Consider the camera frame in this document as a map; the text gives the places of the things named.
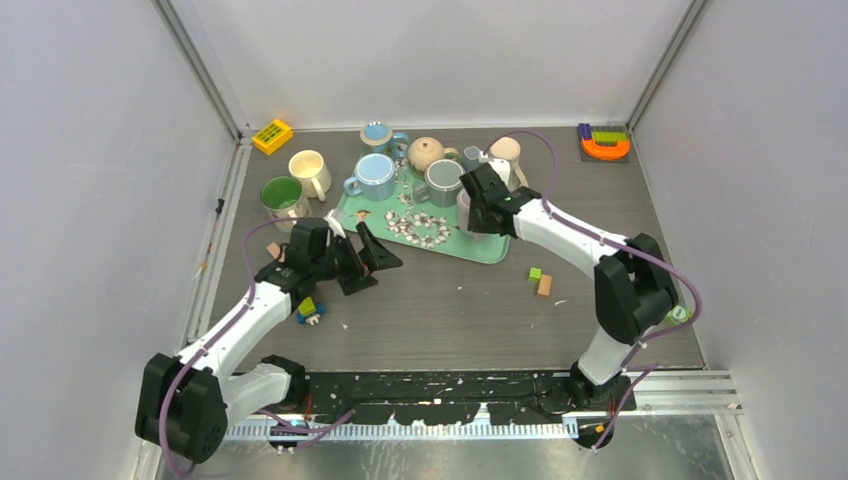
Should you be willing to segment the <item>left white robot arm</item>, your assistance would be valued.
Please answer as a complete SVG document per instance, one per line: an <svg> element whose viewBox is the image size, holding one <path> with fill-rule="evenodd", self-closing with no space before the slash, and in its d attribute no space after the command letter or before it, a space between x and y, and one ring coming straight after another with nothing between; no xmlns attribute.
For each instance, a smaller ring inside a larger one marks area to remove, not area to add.
<svg viewBox="0 0 848 480"><path fill-rule="evenodd" d="M173 356L158 353L148 361L134 424L138 438L168 457L200 464L228 427L265 407L293 414L305 405L309 382L301 364L270 355L246 373L236 369L319 283L335 281L349 296L377 285L375 272L402 266L364 222L356 225L361 245L354 246L338 213L293 219L280 258L248 273L244 297L211 330Z"/></svg>

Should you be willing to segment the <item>grey mug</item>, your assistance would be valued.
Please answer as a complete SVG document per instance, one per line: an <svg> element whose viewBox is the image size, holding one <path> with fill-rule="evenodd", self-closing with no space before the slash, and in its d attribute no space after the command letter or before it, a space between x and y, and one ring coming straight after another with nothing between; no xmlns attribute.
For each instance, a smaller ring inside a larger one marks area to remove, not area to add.
<svg viewBox="0 0 848 480"><path fill-rule="evenodd" d="M462 189L460 177L464 174L465 169L456 161L441 159L433 162L425 171L424 183L413 190L414 202L429 202L441 208L455 206Z"/></svg>

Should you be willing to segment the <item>cream plain mug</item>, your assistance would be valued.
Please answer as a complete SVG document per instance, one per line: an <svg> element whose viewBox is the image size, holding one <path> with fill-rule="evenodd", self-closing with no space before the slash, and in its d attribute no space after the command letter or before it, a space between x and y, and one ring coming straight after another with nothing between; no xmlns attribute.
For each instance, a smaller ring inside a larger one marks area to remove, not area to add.
<svg viewBox="0 0 848 480"><path fill-rule="evenodd" d="M327 200L332 177L324 157L318 151L302 150L295 153L288 162L288 170L300 182L308 198L320 202Z"/></svg>

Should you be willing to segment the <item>cream floral mug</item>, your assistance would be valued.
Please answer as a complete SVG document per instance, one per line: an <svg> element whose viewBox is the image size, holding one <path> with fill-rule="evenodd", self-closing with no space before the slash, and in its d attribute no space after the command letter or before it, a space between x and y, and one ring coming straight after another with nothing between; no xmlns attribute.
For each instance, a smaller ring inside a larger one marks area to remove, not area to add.
<svg viewBox="0 0 848 480"><path fill-rule="evenodd" d="M260 191L260 201L271 219L290 218L274 225L282 232L290 233L297 218L312 215L309 199L303 185L290 176L279 176L268 180Z"/></svg>

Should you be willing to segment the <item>lilac mug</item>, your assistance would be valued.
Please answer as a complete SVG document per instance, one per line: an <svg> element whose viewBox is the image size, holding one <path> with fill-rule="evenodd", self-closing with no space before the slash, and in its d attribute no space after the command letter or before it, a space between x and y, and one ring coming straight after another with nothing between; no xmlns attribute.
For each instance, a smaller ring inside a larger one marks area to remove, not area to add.
<svg viewBox="0 0 848 480"><path fill-rule="evenodd" d="M474 242L480 242L483 235L470 230L469 216L470 214L470 197L465 189L459 191L456 198L456 217L457 225L461 232L471 237Z"/></svg>

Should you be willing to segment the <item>tall floral mug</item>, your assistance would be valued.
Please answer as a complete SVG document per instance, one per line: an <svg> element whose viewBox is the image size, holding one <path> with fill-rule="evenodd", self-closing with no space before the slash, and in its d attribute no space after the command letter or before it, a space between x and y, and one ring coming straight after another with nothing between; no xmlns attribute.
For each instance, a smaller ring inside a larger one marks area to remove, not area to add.
<svg viewBox="0 0 848 480"><path fill-rule="evenodd" d="M489 155L502 159L510 164L510 179L508 186L510 190L519 187L528 187L529 182L520 166L521 145L510 136L504 136L494 142L488 150Z"/></svg>

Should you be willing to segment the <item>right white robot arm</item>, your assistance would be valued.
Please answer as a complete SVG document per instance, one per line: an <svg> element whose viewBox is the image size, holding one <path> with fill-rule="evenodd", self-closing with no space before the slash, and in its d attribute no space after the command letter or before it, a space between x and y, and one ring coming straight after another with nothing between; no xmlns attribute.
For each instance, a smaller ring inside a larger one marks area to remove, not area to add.
<svg viewBox="0 0 848 480"><path fill-rule="evenodd" d="M677 305L678 292L656 240L612 235L566 214L527 187L509 190L489 164L460 178L469 195L469 228L536 244L594 284L598 330L573 367L574 403L596 410L611 395L627 355Z"/></svg>

